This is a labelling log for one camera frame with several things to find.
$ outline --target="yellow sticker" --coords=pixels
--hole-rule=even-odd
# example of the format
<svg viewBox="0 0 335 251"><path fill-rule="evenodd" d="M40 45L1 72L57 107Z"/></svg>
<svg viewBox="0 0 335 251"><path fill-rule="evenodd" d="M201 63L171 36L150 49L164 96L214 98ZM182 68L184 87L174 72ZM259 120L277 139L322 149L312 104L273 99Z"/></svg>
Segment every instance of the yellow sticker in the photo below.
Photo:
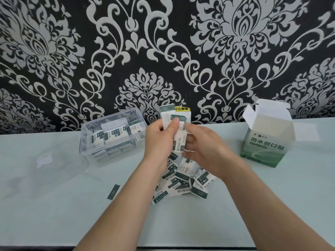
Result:
<svg viewBox="0 0 335 251"><path fill-rule="evenodd" d="M191 111L189 107L185 107L185 106L175 106L174 109L176 110L176 112L190 112Z"/></svg>

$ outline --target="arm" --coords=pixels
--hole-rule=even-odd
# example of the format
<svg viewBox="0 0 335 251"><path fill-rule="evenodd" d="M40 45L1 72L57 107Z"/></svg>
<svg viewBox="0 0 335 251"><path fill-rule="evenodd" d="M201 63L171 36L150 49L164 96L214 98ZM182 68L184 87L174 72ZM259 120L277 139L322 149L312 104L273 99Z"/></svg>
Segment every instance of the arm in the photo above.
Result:
<svg viewBox="0 0 335 251"><path fill-rule="evenodd" d="M294 214L256 173L212 130L185 125L191 132L183 156L226 184L257 250L334 251L321 236Z"/></svg>
<svg viewBox="0 0 335 251"><path fill-rule="evenodd" d="M178 125L178 118L165 131L161 131L161 120L149 125L143 160L75 251L136 250L158 179L166 169Z"/></svg>

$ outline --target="transparent storage bin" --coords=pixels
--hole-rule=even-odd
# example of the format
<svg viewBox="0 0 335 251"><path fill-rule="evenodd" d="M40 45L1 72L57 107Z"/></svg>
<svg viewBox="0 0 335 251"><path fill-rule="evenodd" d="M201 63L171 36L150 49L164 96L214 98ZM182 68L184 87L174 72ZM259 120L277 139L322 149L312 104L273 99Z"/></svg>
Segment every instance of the transparent storage bin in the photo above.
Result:
<svg viewBox="0 0 335 251"><path fill-rule="evenodd" d="M129 123L132 124L134 122L140 123L143 131L133 132L134 134L132 134L129 128ZM118 140L105 143L105 133L110 129L119 128L123 125L126 125L127 132L130 134ZM81 155L86 156L91 162L106 161L123 152L143 146L147 126L142 113L136 107L128 110L121 110L118 113L86 122L81 126L79 152ZM92 135L99 130L103 130L104 144L94 148L94 146L97 145L93 143Z"/></svg>

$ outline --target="table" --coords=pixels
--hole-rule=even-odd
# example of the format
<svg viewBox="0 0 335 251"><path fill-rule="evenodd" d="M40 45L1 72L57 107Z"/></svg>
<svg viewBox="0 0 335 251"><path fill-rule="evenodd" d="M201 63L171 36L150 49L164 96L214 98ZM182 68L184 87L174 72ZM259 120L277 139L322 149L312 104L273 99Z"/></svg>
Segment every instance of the table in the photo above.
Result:
<svg viewBox="0 0 335 251"><path fill-rule="evenodd" d="M322 142L297 143L276 168L246 160L300 218L335 245L335 118L315 123ZM246 123L205 125L239 153ZM143 148L110 165L79 155L80 132L0 136L0 246L75 246L110 204ZM52 153L52 162L36 159ZM152 205L138 246L254 247L224 183L207 200L192 194Z"/></svg>

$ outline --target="forearm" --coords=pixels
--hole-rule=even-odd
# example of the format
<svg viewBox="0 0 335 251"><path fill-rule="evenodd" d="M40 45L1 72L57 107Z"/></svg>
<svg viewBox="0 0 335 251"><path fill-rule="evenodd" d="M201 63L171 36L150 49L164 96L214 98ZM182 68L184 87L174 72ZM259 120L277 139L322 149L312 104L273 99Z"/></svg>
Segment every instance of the forearm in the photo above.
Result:
<svg viewBox="0 0 335 251"><path fill-rule="evenodd" d="M115 200L80 241L76 250L135 250L155 191L159 171L142 160Z"/></svg>
<svg viewBox="0 0 335 251"><path fill-rule="evenodd" d="M258 250L334 250L243 160L228 166L223 179Z"/></svg>

